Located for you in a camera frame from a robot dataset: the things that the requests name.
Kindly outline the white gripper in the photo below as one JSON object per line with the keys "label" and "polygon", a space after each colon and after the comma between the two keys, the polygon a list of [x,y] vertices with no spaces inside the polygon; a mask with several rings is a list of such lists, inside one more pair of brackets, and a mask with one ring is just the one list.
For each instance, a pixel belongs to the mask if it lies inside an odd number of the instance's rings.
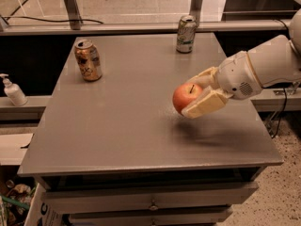
{"label": "white gripper", "polygon": [[206,69],[187,80],[187,83],[194,83],[204,89],[196,100],[182,110],[182,115],[189,119],[223,108],[231,97],[244,100],[262,91],[246,51],[226,58],[218,69]]}

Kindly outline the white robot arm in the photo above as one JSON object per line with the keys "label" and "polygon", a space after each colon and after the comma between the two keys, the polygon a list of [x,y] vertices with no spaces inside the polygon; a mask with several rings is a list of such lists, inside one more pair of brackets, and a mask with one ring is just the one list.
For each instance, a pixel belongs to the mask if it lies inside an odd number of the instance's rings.
{"label": "white robot arm", "polygon": [[301,9],[289,24],[289,35],[276,36],[248,51],[226,58],[189,80],[203,88],[182,114],[194,119],[215,112],[228,100],[244,100],[277,83],[301,81]]}

